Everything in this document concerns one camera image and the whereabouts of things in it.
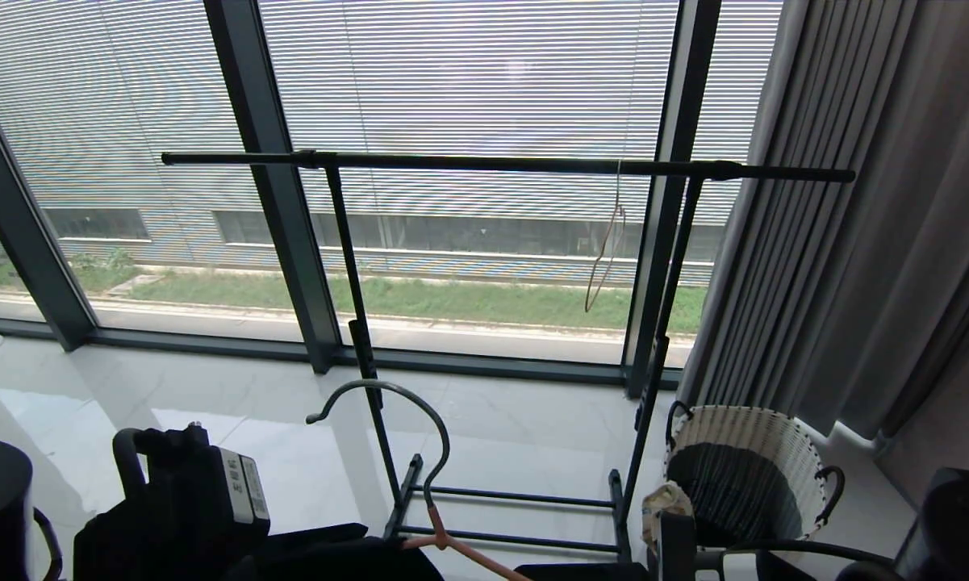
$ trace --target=curtain fold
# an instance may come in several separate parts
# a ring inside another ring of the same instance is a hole
[[[858,180],[743,186],[679,397],[893,433],[969,345],[969,3],[787,12],[750,162]]]

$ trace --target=black clothes rack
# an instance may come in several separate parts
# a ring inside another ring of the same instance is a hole
[[[162,161],[165,165],[184,165],[184,163],[212,163],[213,165],[293,165],[306,169],[322,169],[326,173],[326,180],[332,196],[333,210],[336,213],[337,231],[340,234],[340,246],[345,259],[345,269],[351,286],[352,301],[355,307],[355,320],[349,321],[352,342],[358,357],[359,370],[363,378],[376,379],[377,371],[373,358],[373,346],[370,344],[369,327],[366,326],[365,303],[362,301],[362,289],[358,278],[358,268],[355,262],[355,248],[352,244],[351,228],[348,225],[348,214],[345,210],[344,194],[341,191],[340,168],[373,168],[373,169],[463,169],[463,170],[491,170],[491,172],[542,172],[542,173],[601,173],[602,175],[633,175],[633,176],[676,176],[687,178],[688,184],[681,191],[668,188],[668,194],[662,196],[660,216],[658,217],[657,234],[654,242],[653,268],[657,277],[654,280],[665,280],[664,286],[658,290],[660,295],[660,309],[658,309],[657,326],[655,326],[655,342],[653,368],[649,371],[651,378],[649,385],[643,390],[638,409],[635,413],[635,446],[632,451],[631,464],[628,468],[627,482],[621,484],[620,472],[614,468],[609,474],[610,499],[568,499],[564,496],[546,496],[539,494],[520,494],[515,492],[501,492],[494,490],[473,490],[468,488],[432,487],[435,494],[454,496],[473,496],[480,499],[520,500],[526,503],[573,505],[573,507],[606,508],[613,517],[613,530],[616,544],[605,545],[599,543],[579,543],[579,541],[562,541],[554,538],[514,537],[507,534],[475,533],[469,530],[449,530],[454,537],[469,538],[470,540],[497,541],[498,543],[513,543],[517,545],[539,545],[540,547],[557,547],[584,551],[602,551],[616,553],[618,562],[631,562],[631,544],[628,537],[628,510],[631,507],[632,496],[638,482],[638,471],[642,464],[642,453],[649,434],[649,423],[653,419],[655,405],[655,383],[661,376],[662,367],[667,357],[670,340],[667,337],[667,325],[670,319],[671,306],[675,304],[677,281],[684,262],[684,253],[688,244],[688,234],[691,231],[691,221],[695,216],[695,206],[699,202],[699,194],[705,180],[733,180],[738,178],[754,178],[768,180],[799,180],[816,182],[848,183],[854,180],[855,173],[848,169],[801,169],[775,168],[775,166],[742,165],[732,161],[690,161],[690,162],[662,162],[662,161],[618,161],[618,159],[570,159],[570,158],[514,158],[514,157],[466,157],[466,156],[430,156],[430,155],[376,155],[360,153],[334,153],[315,150],[300,150],[291,153],[163,153]],[[404,517],[413,496],[423,492],[423,487],[417,484],[423,468],[423,459],[419,454],[413,455],[406,474],[399,482],[395,470],[395,460],[391,456],[391,444],[387,438],[384,418],[381,413],[383,397],[380,390],[366,390],[369,400],[370,415],[376,429],[377,441],[384,457],[384,467],[387,472],[388,484],[391,485],[391,495],[395,500],[395,507],[391,511],[384,530],[384,537],[392,537],[401,533],[430,534],[432,530],[420,526],[404,525]]]

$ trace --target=tile floor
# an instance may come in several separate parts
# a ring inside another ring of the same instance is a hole
[[[382,371],[441,413],[452,456],[439,486],[607,499],[611,468],[627,470],[634,437],[634,402],[612,387],[518,382],[466,376]],[[386,481],[365,397],[341,398],[321,424],[307,413],[353,368],[315,376],[304,364],[192,356],[87,346],[63,353],[55,342],[7,339],[0,347],[0,439],[34,463],[33,500],[55,522],[71,563],[71,537],[96,512],[123,498],[111,438],[123,427],[181,428],[199,420],[214,444],[258,462],[273,533],[359,521],[380,533],[389,511]],[[635,559],[643,560],[639,499],[660,481],[662,426],[672,394],[661,394],[650,446],[629,522]],[[425,470],[440,441],[427,416],[386,396],[385,421],[399,474],[414,453]],[[826,461],[848,471],[848,488],[821,541],[893,555],[913,511],[868,459],[867,449],[836,430],[819,439]],[[605,511],[552,511],[446,497],[439,501],[451,529],[612,543]],[[407,523],[428,526],[422,503]],[[603,560],[566,553],[478,544],[509,566],[526,562]],[[488,579],[453,551],[430,550],[447,579]],[[43,562],[36,556],[37,566]],[[809,562],[831,579],[845,563]]]

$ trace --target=striped facade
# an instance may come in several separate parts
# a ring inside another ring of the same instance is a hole
[[[292,140],[377,153],[651,158],[676,3],[264,1]],[[695,159],[744,161],[780,3],[726,1]],[[68,255],[125,248],[139,264],[274,268],[271,246],[223,239],[215,211],[260,212],[242,168],[160,165],[162,151],[242,148],[197,0],[0,0],[0,123],[43,209],[134,209],[146,240],[61,239]],[[303,170],[308,206],[330,213]],[[609,220],[616,179],[346,170],[349,212]],[[738,183],[709,183],[697,224],[723,227]],[[647,180],[620,180],[630,224]],[[358,250],[374,272],[587,279],[590,257]],[[340,251],[324,248],[340,267]],[[703,283],[692,261],[683,281]],[[629,284],[634,261],[616,261]]]

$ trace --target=woven basket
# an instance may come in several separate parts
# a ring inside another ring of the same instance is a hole
[[[675,416],[681,409],[682,416]],[[836,475],[831,497],[825,479]],[[842,470],[823,467],[804,428],[763,408],[675,401],[667,419],[664,478],[687,493],[701,547],[808,540],[842,495]]]

